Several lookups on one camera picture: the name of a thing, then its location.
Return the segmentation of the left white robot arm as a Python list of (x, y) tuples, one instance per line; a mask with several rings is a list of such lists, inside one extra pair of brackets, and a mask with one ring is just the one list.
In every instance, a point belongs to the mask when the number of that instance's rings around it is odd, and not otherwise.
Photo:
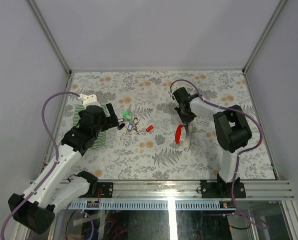
[(60, 190), (57, 187), (94, 145), (99, 134), (119, 125), (112, 104), (106, 104), (106, 109), (109, 116), (98, 105), (89, 105), (78, 113), (78, 125), (64, 135), (52, 161), (29, 188), (9, 198), (8, 205), (15, 221), (41, 235), (51, 226), (56, 214), (73, 200), (98, 195), (98, 178), (85, 170), (66, 187)]

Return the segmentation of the red handled metal key tool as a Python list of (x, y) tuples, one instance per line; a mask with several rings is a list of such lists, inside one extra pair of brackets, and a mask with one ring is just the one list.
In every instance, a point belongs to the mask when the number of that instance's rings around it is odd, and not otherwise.
[(191, 132), (189, 134), (185, 133), (185, 129), (183, 125), (179, 125), (175, 132), (175, 143), (178, 146), (181, 146), (184, 151), (189, 151), (190, 146), (190, 140), (191, 140)]

